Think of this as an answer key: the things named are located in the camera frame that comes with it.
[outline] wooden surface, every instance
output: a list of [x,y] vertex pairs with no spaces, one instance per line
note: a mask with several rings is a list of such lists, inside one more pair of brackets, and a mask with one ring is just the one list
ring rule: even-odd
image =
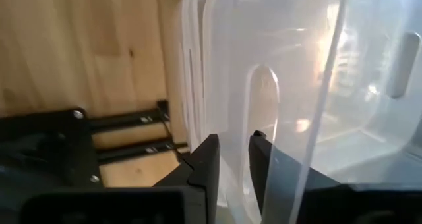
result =
[[[83,107],[89,117],[170,102],[185,141],[179,98],[180,0],[0,0],[0,117]],[[165,136],[146,126],[94,137],[109,148]]]
[[102,165],[100,171],[106,187],[149,187],[178,165],[174,153],[165,152]]

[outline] transparent plastic box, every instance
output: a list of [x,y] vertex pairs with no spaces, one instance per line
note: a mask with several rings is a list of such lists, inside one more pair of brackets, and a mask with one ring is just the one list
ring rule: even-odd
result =
[[[235,223],[295,223],[309,167],[422,186],[421,14],[418,0],[206,0],[195,134],[220,138],[219,205]],[[301,164],[272,157],[262,217],[254,130]]]

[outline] wooden wall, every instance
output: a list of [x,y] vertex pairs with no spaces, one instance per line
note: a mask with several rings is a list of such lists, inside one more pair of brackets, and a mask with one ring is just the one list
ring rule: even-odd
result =
[[[0,117],[83,107],[90,117],[170,102],[178,92],[180,0],[0,0]],[[94,137],[99,148],[165,136],[162,125]]]

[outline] plastic container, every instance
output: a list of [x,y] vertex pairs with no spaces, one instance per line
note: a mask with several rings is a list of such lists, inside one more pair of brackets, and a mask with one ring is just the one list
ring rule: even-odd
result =
[[[417,0],[206,0],[196,134],[220,137],[219,205],[235,223],[294,223],[310,166],[339,182],[422,183],[421,13]],[[262,217],[254,130],[301,164],[272,157]]]

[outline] clear plastic container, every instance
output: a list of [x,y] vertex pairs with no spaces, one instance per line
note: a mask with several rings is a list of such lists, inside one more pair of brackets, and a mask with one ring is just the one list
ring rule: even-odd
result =
[[[197,133],[220,137],[219,205],[234,222],[294,223],[310,166],[339,182],[422,184],[421,13],[417,0],[206,0]],[[254,130],[301,164],[272,157],[262,217]]]

